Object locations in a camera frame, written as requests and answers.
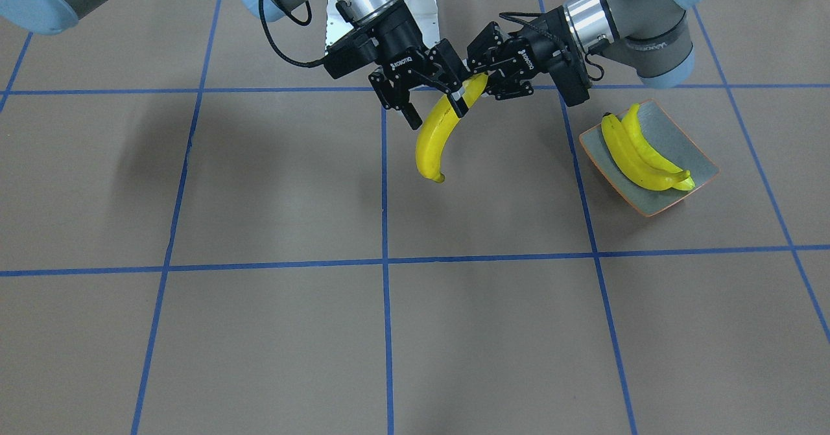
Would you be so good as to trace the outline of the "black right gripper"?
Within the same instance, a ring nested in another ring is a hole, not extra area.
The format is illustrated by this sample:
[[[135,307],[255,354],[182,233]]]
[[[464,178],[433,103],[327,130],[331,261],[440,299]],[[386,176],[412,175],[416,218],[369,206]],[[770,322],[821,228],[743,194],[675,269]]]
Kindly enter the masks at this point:
[[[424,86],[444,93],[457,117],[464,117],[469,106],[464,100],[464,81],[469,77],[465,63],[447,39],[427,50],[417,21],[406,3],[392,3],[376,18],[355,27],[326,49],[323,67],[332,78],[341,78],[376,63],[397,67],[406,56],[421,54],[415,74]],[[409,84],[398,73],[374,71],[370,85],[386,110],[397,110],[412,130],[423,125],[410,100]]]

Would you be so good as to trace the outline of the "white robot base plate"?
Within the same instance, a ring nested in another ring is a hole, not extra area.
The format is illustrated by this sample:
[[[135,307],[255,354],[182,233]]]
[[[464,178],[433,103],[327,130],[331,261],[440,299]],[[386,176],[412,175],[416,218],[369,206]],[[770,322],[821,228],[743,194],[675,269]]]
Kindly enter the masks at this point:
[[[338,40],[364,25],[376,21],[379,16],[399,0],[328,0],[326,19],[326,49]],[[442,39],[438,19],[438,0],[403,1],[421,31],[423,43],[432,48]]]

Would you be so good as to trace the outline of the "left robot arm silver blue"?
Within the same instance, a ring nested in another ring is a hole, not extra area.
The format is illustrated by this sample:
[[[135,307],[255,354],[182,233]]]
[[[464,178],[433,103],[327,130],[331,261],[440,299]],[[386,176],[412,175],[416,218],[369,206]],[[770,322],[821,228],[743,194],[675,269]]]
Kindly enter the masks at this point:
[[[589,99],[592,56],[634,69],[644,86],[667,89],[687,80],[696,54],[687,15],[701,0],[568,0],[548,12],[502,12],[519,25],[505,33],[489,23],[466,49],[473,74],[486,73],[485,93],[528,96],[532,78],[549,75],[573,107]]]

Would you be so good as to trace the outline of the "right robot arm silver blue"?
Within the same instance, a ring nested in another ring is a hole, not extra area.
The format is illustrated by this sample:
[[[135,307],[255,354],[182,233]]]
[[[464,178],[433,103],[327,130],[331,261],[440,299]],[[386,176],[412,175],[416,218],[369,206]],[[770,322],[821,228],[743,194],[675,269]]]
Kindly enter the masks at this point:
[[[112,0],[2,0],[2,18],[33,34],[59,34],[78,25]],[[323,69],[341,78],[374,65],[368,81],[380,104],[402,113],[413,130],[423,119],[413,106],[413,89],[442,93],[449,110],[462,118],[473,102],[469,71],[448,40],[428,42],[407,0],[334,0],[347,31],[318,58],[300,60],[279,48],[270,25],[288,19],[307,27],[311,0],[243,0],[261,25],[272,51],[285,63]]]

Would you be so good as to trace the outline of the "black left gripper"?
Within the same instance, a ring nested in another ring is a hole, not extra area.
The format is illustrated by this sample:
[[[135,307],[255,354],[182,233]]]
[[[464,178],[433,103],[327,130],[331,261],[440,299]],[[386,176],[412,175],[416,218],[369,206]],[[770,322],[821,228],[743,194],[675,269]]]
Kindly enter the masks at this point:
[[[539,73],[551,76],[568,107],[589,99],[591,87],[583,51],[573,36],[563,8],[546,13],[518,13],[523,28],[506,32],[490,22],[466,47],[466,66],[472,75],[483,72],[502,76],[519,74],[519,37],[528,41],[528,56]],[[534,94],[529,80],[490,75],[485,93],[495,100],[516,99]]]

